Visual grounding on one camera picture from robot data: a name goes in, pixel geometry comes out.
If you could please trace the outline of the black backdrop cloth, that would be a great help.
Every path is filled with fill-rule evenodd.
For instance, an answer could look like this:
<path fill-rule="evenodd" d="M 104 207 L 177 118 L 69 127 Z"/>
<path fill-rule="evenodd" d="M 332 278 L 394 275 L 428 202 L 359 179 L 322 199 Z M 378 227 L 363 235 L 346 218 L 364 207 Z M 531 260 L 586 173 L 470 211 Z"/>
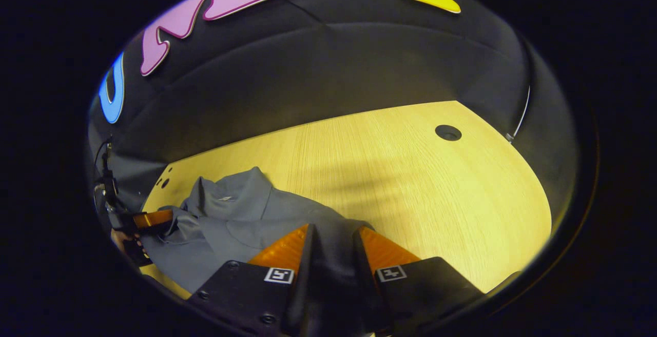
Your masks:
<path fill-rule="evenodd" d="M 166 164 L 293 125 L 458 101 L 528 162 L 552 217 L 575 193 L 580 148 L 551 69 L 477 0 L 182 0 L 120 52 L 94 90 L 85 172 L 110 161 L 131 209 Z"/>

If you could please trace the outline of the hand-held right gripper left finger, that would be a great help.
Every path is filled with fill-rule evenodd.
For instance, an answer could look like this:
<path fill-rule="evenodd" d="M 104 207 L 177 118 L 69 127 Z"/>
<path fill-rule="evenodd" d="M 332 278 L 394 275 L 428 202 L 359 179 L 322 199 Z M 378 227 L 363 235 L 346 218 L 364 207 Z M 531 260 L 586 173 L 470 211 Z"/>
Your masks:
<path fill-rule="evenodd" d="M 312 224 L 281 238 L 267 252 L 297 256 L 289 267 L 231 260 L 187 299 L 187 305 L 228 337 L 300 335 L 309 293 L 316 229 Z"/>

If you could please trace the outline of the grey shirt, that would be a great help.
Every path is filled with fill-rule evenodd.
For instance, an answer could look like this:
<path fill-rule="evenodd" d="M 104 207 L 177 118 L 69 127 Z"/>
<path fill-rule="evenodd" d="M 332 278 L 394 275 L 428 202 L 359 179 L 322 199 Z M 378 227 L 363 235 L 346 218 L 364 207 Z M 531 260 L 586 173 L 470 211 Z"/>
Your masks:
<path fill-rule="evenodd" d="M 142 244 L 155 266 L 195 292 L 228 261 L 247 262 L 285 235 L 313 224 L 317 254 L 309 289 L 310 337 L 366 337 L 354 266 L 354 232 L 367 222 L 272 186 L 258 167 L 213 182 L 202 177 L 166 230 Z"/>

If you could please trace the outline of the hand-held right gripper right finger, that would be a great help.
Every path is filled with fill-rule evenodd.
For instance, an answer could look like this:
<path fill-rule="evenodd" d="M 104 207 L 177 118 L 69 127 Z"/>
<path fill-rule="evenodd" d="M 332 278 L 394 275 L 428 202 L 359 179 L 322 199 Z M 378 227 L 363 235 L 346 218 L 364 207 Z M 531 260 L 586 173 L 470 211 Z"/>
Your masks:
<path fill-rule="evenodd" d="M 441 257 L 420 259 L 365 226 L 353 243 L 364 320 L 376 335 L 432 335 L 484 298 Z"/>

